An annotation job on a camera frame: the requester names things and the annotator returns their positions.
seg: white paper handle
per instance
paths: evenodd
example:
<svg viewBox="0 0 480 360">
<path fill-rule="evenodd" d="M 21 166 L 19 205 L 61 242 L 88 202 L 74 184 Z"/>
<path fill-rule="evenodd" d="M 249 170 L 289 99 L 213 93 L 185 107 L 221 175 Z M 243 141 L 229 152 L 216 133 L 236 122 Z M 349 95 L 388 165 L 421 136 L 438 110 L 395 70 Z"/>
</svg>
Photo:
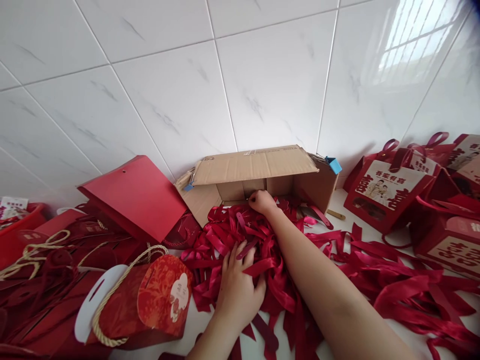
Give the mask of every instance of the white paper handle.
<svg viewBox="0 0 480 360">
<path fill-rule="evenodd" d="M 92 331 L 92 319 L 95 311 L 97 311 L 105 295 L 114 287 L 127 268 L 128 266 L 123 264 L 110 268 L 91 288 L 76 316 L 74 333 L 75 338 L 80 343 L 85 344 L 87 342 Z"/>
</svg>

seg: cardboard box flap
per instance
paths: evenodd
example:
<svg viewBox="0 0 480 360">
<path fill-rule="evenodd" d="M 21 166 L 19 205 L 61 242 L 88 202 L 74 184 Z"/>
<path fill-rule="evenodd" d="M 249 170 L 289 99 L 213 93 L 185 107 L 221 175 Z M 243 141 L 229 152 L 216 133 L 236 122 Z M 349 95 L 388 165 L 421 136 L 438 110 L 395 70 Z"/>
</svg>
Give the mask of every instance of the cardboard box flap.
<svg viewBox="0 0 480 360">
<path fill-rule="evenodd" d="M 233 152 L 205 157 L 195 169 L 193 185 L 221 184 L 319 170 L 298 145 Z"/>
<path fill-rule="evenodd" d="M 175 187 L 193 214 L 193 217 L 195 217 L 195 220 L 203 228 L 209 222 L 208 215 L 210 209 L 219 206 L 222 203 L 222 198 L 215 184 L 198 186 L 190 191 L 185 191 L 184 188 L 189 183 L 191 175 L 192 170 L 186 172 L 176 181 Z"/>
</svg>

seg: rope handle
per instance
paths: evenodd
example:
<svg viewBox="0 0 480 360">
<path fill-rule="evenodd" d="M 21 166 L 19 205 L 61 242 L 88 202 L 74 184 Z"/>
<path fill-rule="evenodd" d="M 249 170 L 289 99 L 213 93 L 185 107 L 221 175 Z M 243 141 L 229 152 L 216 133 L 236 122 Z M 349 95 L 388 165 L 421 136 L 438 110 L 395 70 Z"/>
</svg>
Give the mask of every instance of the rope handle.
<svg viewBox="0 0 480 360">
<path fill-rule="evenodd" d="M 114 292 L 119 288 L 119 286 L 122 284 L 122 282 L 125 280 L 125 278 L 127 277 L 127 275 L 129 274 L 130 270 L 132 270 L 132 268 L 140 262 L 140 260 L 145 256 L 145 255 L 148 255 L 149 257 L 152 256 L 152 254 L 155 254 L 155 253 L 160 253 L 161 250 L 163 251 L 163 255 L 167 255 L 169 253 L 169 251 L 167 250 L 167 248 L 163 245 L 154 245 L 154 246 L 150 246 L 147 250 L 145 250 L 144 252 L 142 252 L 140 255 L 137 256 L 137 258 L 135 260 L 132 261 L 132 263 L 128 266 L 128 268 L 125 270 L 125 272 L 123 273 L 123 275 L 118 279 L 118 281 L 116 282 L 116 284 L 111 288 L 111 290 L 106 294 L 106 296 L 103 298 L 102 302 L 100 303 L 100 305 L 98 306 L 98 308 L 96 309 L 95 311 L 95 315 L 93 316 L 93 320 L 92 320 L 92 329 L 93 329 L 93 333 L 95 334 L 96 338 L 105 346 L 108 346 L 110 348 L 115 348 L 117 346 L 120 346 L 120 345 L 123 345 L 127 342 L 127 340 L 129 339 L 128 337 L 124 337 L 124 338 L 121 338 L 121 339 L 118 339 L 118 340 L 114 340 L 114 339 L 111 339 L 109 337 L 107 337 L 102 329 L 100 328 L 100 315 L 105 307 L 105 305 L 107 305 L 107 302 L 109 301 L 110 297 L 114 294 Z"/>
</svg>

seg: pile of red ribbons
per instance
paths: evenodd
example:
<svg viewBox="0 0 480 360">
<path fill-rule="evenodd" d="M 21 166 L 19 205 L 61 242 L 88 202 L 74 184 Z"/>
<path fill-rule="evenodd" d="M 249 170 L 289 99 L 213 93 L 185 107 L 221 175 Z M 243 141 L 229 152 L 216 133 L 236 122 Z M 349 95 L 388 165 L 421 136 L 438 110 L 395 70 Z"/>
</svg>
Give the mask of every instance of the pile of red ribbons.
<svg viewBox="0 0 480 360">
<path fill-rule="evenodd" d="M 281 199 L 278 207 L 300 229 L 313 225 L 310 217 L 297 219 L 298 199 Z M 270 314 L 268 326 L 257 315 L 253 324 L 265 339 L 264 355 L 276 359 L 278 340 L 273 333 L 280 312 L 286 310 L 283 329 L 290 349 L 295 346 L 296 359 L 317 359 L 316 349 L 323 340 L 308 308 L 296 289 L 282 258 L 276 235 L 267 219 L 248 205 L 229 208 L 213 207 L 209 223 L 203 228 L 193 248 L 185 250 L 181 259 L 196 276 L 193 298 L 199 311 L 215 306 L 222 279 L 222 261 L 235 242 L 248 240 L 246 251 L 258 246 L 254 264 L 244 272 L 256 279 L 261 273 L 267 278 L 267 292 L 261 310 Z M 306 233 L 323 253 L 337 263 L 355 286 L 368 297 L 384 319 L 394 319 L 417 334 L 432 334 L 427 340 L 434 360 L 440 360 L 435 347 L 445 347 L 459 359 L 479 353 L 480 337 L 466 329 L 460 316 L 476 310 L 455 291 L 480 295 L 480 282 L 443 275 L 441 266 L 428 260 L 404 254 L 379 242 L 362 241 L 362 228 L 353 224 L 352 232 L 331 231 Z M 350 241 L 350 253 L 344 251 Z M 402 259 L 410 262 L 406 266 Z M 255 339 L 250 326 L 244 334 Z M 237 341 L 232 352 L 239 356 Z"/>
</svg>

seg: finger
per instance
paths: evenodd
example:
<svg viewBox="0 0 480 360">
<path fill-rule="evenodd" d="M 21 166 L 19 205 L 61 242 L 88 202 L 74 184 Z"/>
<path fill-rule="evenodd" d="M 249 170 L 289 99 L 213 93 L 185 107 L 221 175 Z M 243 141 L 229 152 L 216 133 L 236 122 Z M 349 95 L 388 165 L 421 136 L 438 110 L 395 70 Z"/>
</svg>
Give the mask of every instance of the finger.
<svg viewBox="0 0 480 360">
<path fill-rule="evenodd" d="M 234 259 L 233 261 L 233 265 L 235 267 L 242 267 L 242 264 L 244 263 L 244 260 L 241 259 L 241 260 L 237 260 L 237 256 L 243 251 L 243 249 L 245 249 L 245 247 L 247 246 L 247 240 L 244 240 L 241 242 L 240 245 L 238 245 L 238 248 L 236 249 L 236 253 L 235 253 L 235 256 L 231 256 L 231 258 Z"/>
<path fill-rule="evenodd" d="M 265 277 L 265 273 L 263 272 L 262 274 L 260 274 L 260 278 L 258 279 L 258 283 L 256 284 L 255 290 L 253 292 L 260 305 L 264 302 L 266 291 L 267 279 Z"/>
<path fill-rule="evenodd" d="M 223 263 L 221 265 L 221 273 L 222 274 L 225 274 L 225 272 L 228 270 L 229 268 L 229 260 L 230 260 L 230 251 L 228 252 L 227 255 L 225 255 L 225 257 L 223 258 Z"/>
<path fill-rule="evenodd" d="M 233 245 L 233 249 L 231 251 L 231 256 L 230 256 L 230 260 L 228 262 L 228 266 L 231 267 L 234 265 L 235 263 L 235 258 L 237 257 L 237 248 L 239 247 L 239 243 L 236 242 L 235 245 Z"/>
<path fill-rule="evenodd" d="M 247 254 L 243 258 L 243 268 L 249 268 L 254 264 L 254 256 L 255 256 L 255 246 L 248 250 Z"/>
</svg>

